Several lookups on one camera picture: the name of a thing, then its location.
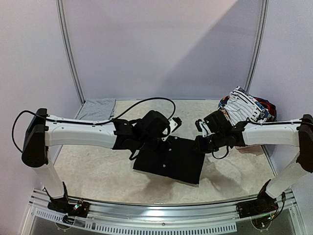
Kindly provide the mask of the black shirt with buttons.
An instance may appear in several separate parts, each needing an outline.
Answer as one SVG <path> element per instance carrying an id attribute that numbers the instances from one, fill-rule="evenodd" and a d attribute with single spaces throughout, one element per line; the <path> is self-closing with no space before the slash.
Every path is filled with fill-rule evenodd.
<path id="1" fill-rule="evenodd" d="M 141 150 L 133 169 L 197 185 L 205 154 L 195 149 L 195 141 L 169 136 L 154 149 Z"/>

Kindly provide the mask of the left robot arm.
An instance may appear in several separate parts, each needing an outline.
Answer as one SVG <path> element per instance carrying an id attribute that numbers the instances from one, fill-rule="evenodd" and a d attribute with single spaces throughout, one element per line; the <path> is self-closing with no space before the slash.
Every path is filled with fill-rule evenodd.
<path id="1" fill-rule="evenodd" d="M 24 138 L 22 162 L 39 176 L 54 205 L 69 212 L 73 203 L 50 161 L 49 148 L 56 145 L 90 145 L 113 150 L 130 150 L 132 156 L 144 147 L 153 148 L 171 133 L 171 123 L 157 111 L 143 118 L 82 121 L 48 115 L 40 108 L 34 113 Z"/>

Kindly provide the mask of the grey tank top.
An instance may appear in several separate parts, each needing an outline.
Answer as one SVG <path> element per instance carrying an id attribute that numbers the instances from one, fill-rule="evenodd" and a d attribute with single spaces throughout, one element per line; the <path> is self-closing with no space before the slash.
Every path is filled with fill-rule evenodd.
<path id="1" fill-rule="evenodd" d="M 115 105 L 115 98 L 86 99 L 76 119 L 109 120 L 114 116 Z"/>

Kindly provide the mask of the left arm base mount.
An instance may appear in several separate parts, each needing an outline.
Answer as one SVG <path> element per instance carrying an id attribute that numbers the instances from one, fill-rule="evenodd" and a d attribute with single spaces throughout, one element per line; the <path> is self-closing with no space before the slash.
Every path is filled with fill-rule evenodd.
<path id="1" fill-rule="evenodd" d="M 82 199 L 70 203 L 67 197 L 58 199 L 50 198 L 47 208 L 52 211 L 67 214 L 68 216 L 86 218 L 89 213 L 90 203 Z"/>

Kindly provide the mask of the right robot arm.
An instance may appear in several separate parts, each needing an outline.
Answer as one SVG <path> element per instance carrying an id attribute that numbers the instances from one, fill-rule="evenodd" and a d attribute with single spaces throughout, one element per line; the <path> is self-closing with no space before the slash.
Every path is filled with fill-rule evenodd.
<path id="1" fill-rule="evenodd" d="M 264 213 L 284 190 L 301 177 L 313 171 L 313 117 L 309 114 L 300 119 L 281 122 L 240 121 L 235 126 L 224 120 L 214 120 L 210 114 L 206 120 L 209 134 L 197 136 L 195 148 L 208 154 L 221 147 L 247 147 L 252 145 L 292 145 L 299 148 L 294 159 L 273 179 L 266 182 L 253 202 L 256 213 Z"/>

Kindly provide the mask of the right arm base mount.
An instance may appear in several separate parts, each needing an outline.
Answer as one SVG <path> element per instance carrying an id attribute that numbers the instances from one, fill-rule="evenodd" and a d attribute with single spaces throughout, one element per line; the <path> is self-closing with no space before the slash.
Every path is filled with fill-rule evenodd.
<path id="1" fill-rule="evenodd" d="M 279 210 L 278 203 L 275 199 L 262 199 L 244 201 L 236 204 L 236 211 L 240 218 L 253 217 L 257 215 L 267 216 L 267 220 L 273 220 L 284 208 L 284 204 Z"/>

